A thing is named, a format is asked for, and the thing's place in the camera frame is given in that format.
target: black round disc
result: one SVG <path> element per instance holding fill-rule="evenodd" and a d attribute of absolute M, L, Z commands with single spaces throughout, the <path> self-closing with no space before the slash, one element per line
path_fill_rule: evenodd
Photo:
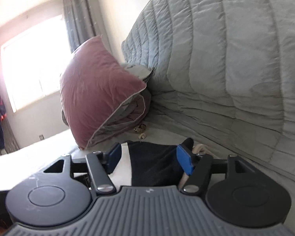
<path fill-rule="evenodd" d="M 291 198 L 282 186 L 252 173 L 214 184 L 205 200 L 222 220 L 248 228 L 284 222 L 291 207 Z"/>
<path fill-rule="evenodd" d="M 39 172 L 8 193 L 6 208 L 15 221 L 52 227 L 81 215 L 90 201 L 90 191 L 82 183 L 61 173 Z"/>

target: window frame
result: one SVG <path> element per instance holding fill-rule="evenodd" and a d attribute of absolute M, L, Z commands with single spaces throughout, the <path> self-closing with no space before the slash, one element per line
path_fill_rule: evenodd
<path fill-rule="evenodd" d="M 56 93 L 59 93 L 60 90 L 55 90 L 51 93 L 48 93 L 48 94 L 45 94 L 44 91 L 42 90 L 42 93 L 43 93 L 43 96 L 39 97 L 39 98 L 36 98 L 35 100 L 27 103 L 26 105 L 20 107 L 19 109 L 16 108 L 15 106 L 15 101 L 14 101 L 14 98 L 13 98 L 13 94 L 10 93 L 9 91 L 9 88 L 7 88 L 7 84 L 6 84 L 6 76 L 4 75 L 4 64 L 5 64 L 5 61 L 4 61 L 4 49 L 6 47 L 8 47 L 10 44 L 12 44 L 13 42 L 16 42 L 17 40 L 21 39 L 22 37 L 26 36 L 27 34 L 29 34 L 31 31 L 33 31 L 35 28 L 39 27 L 39 25 L 41 25 L 42 23 L 48 21 L 48 20 L 52 20 L 52 19 L 55 19 L 55 18 L 61 18 L 63 21 L 65 20 L 64 19 L 64 14 L 63 14 L 63 11 L 61 12 L 61 14 L 58 14 L 56 16 L 52 16 L 52 17 L 48 17 L 47 19 L 44 19 L 30 27 L 28 27 L 26 30 L 22 31 L 21 33 L 15 35 L 14 37 L 10 38 L 8 41 L 4 42 L 1 46 L 0 46 L 0 57 L 1 57 L 1 68 L 2 68 L 2 74 L 3 74 L 3 79 L 4 79 L 4 84 L 5 84 L 5 89 L 6 89 L 6 92 L 7 92 L 7 97 L 8 97 L 8 100 L 9 100 L 9 103 L 10 103 L 10 106 L 12 108 L 12 111 L 13 111 L 13 114 L 23 110 L 23 109 L 26 109 L 30 106 L 32 106 L 33 104 L 37 103 L 38 101 L 41 101 L 45 98 L 48 98 L 50 96 L 53 96 L 54 94 Z"/>

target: window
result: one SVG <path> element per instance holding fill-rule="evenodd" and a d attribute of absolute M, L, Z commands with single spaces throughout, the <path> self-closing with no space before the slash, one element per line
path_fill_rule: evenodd
<path fill-rule="evenodd" d="M 60 74 L 71 58 L 62 15 L 8 41 L 1 58 L 13 112 L 58 91 Z"/>

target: pink pillow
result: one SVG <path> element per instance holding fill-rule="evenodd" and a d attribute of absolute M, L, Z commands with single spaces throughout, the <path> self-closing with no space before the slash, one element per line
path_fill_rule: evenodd
<path fill-rule="evenodd" d="M 145 88 L 110 55 L 100 36 L 83 43 L 60 78 L 65 118 L 79 147 L 87 148 L 114 112 Z"/>

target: mattress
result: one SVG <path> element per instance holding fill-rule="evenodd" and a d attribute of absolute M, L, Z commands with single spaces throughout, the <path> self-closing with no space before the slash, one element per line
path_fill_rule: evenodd
<path fill-rule="evenodd" d="M 142 141 L 157 144 L 176 145 L 182 143 L 186 137 L 190 136 L 196 140 L 195 144 L 206 144 L 208 150 L 219 158 L 226 158 L 228 155 L 234 154 L 232 151 L 203 136 L 197 135 L 190 129 L 177 124 L 177 122 L 172 120 L 170 117 L 155 110 L 150 111 L 149 115 L 145 118 L 144 123 L 147 125 L 145 132 L 146 139 Z M 168 128 L 173 131 L 179 131 L 180 134 L 168 131 Z M 124 132 L 123 134 L 99 143 L 88 150 L 81 151 L 77 147 L 71 131 L 66 130 L 41 142 L 25 147 L 17 152 L 0 156 L 0 190 L 12 188 L 18 182 L 50 164 L 61 154 L 70 153 L 73 159 L 82 158 L 86 154 L 93 151 L 106 151 L 113 143 L 123 143 L 126 140 L 139 141 L 138 134 L 132 131 Z M 126 171 L 127 162 L 129 161 L 123 160 L 123 168 L 119 168 L 119 171 L 123 171 L 123 169 Z M 295 181 L 257 163 L 253 163 L 253 165 L 289 191 L 292 198 L 292 207 L 285 221 L 285 225 L 295 232 Z M 212 180 L 218 181 L 219 179 L 218 177 L 213 177 Z"/>

